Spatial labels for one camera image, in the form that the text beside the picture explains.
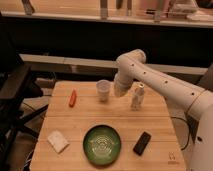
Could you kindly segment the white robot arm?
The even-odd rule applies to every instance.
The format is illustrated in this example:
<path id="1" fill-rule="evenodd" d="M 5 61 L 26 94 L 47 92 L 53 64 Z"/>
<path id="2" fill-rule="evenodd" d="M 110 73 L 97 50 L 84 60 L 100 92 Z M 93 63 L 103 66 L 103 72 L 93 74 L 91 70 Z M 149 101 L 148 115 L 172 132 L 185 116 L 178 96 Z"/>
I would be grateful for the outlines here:
<path id="1" fill-rule="evenodd" d="M 154 70 L 145 62 L 146 55 L 140 49 L 116 59 L 115 95 L 124 96 L 136 79 L 173 100 L 199 122 L 189 171 L 213 171 L 213 92 Z"/>

